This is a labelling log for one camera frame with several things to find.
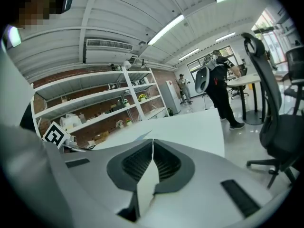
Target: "white floor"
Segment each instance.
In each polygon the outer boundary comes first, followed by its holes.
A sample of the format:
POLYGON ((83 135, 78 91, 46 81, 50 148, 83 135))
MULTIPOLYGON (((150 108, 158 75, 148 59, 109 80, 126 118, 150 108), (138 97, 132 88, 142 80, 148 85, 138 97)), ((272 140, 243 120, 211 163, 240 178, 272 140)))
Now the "white floor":
MULTIPOLYGON (((289 114, 292 114, 293 109, 291 109, 295 104, 295 99, 283 95, 284 89, 288 86, 279 84, 280 91, 282 93, 282 106, 280 109, 280 114, 286 114, 289 111, 289 114)), ((249 93, 249 96, 245 98, 246 101, 246 110, 254 109, 253 102, 253 92, 249 90, 248 86, 244 92, 249 93)), ((256 93, 257 93, 257 105, 258 109, 261 109, 261 91, 260 85, 256 84, 256 93)), ((205 96, 206 108, 214 108, 214 105, 208 96, 205 96)), ((188 103, 182 104, 182 110, 179 114, 188 114, 197 111, 204 111, 205 103, 204 99, 201 96, 195 97, 192 99, 192 105, 188 103)), ((234 97, 233 100, 230 98, 230 105, 234 112, 235 118, 237 121, 242 122, 242 104, 240 96, 234 97)), ((224 141, 225 141, 225 157, 236 164, 237 166, 244 168, 252 175, 256 180, 261 182, 265 187, 270 181, 271 175, 268 174, 269 166, 258 166, 253 165, 251 169, 246 168, 246 162, 248 160, 263 160, 271 159, 267 154, 266 150, 262 147, 259 140, 259 132, 262 128, 262 125, 253 126, 245 125, 245 128, 241 130, 229 130, 229 122, 227 120, 222 121, 224 141)), ((280 173, 276 178, 274 184, 270 188, 270 192, 275 196, 282 191, 288 188, 290 184, 288 178, 284 173, 280 173)))

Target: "person standing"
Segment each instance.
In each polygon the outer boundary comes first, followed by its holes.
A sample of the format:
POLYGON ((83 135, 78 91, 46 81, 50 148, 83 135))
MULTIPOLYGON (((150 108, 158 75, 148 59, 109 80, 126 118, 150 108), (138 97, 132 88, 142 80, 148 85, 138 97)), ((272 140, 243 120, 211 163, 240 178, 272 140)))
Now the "person standing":
POLYGON ((184 78, 184 74, 180 74, 180 79, 178 81, 179 87, 186 96, 188 103, 191 105, 192 101, 190 100, 190 90, 188 88, 188 84, 190 84, 190 81, 184 78))
POLYGON ((206 93, 212 100, 214 107, 218 109, 221 121, 227 119, 230 123, 230 130, 241 129, 244 123, 235 120, 232 109, 229 104, 227 91, 227 72, 231 70, 237 77, 241 77, 240 70, 226 57, 222 57, 218 50, 213 51, 216 58, 216 67, 210 71, 209 85, 206 93))

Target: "white table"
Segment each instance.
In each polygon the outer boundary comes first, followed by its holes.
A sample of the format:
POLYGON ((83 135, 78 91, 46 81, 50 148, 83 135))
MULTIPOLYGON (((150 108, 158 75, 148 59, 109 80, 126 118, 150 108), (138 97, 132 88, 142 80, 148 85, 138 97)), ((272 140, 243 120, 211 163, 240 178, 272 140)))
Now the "white table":
POLYGON ((258 75, 258 73, 254 73, 254 74, 245 75, 240 78, 231 80, 227 83, 228 87, 239 87, 241 101, 242 101, 243 121, 250 125, 260 125, 264 122, 264 118, 265 118, 265 92, 264 92, 262 84, 261 84, 262 111, 258 111, 258 109, 257 109, 257 99, 256 99, 257 92, 256 92, 256 86, 255 86, 255 83, 257 83, 257 82, 261 82, 261 78, 258 75), (248 84, 252 84, 255 109, 252 111, 246 112, 243 86, 248 85, 248 84))
POLYGON ((150 138, 179 143, 225 157, 223 131, 217 109, 141 121, 110 134, 94 150, 150 138))

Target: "white corrugated ceiling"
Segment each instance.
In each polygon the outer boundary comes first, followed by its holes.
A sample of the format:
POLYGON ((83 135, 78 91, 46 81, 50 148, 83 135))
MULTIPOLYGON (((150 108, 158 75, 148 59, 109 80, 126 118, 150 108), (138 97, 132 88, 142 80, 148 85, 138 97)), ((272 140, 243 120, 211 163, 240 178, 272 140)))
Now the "white corrugated ceiling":
POLYGON ((71 9, 53 20, 20 29, 21 45, 9 55, 29 80, 81 67, 86 38, 106 38, 133 45, 132 54, 174 66, 190 51, 214 44, 228 32, 249 31, 268 0, 73 0, 71 9), (147 42, 178 15, 186 19, 154 46, 147 42))

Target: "air vent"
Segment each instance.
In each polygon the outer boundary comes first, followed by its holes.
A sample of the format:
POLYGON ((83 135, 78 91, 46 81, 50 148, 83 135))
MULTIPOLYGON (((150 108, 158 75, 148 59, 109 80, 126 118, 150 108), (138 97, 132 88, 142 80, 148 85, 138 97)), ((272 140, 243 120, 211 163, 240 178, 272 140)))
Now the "air vent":
POLYGON ((132 51, 133 46, 127 43, 114 41, 114 40, 104 40, 104 39, 87 39, 87 47, 106 47, 106 48, 117 48, 132 51))

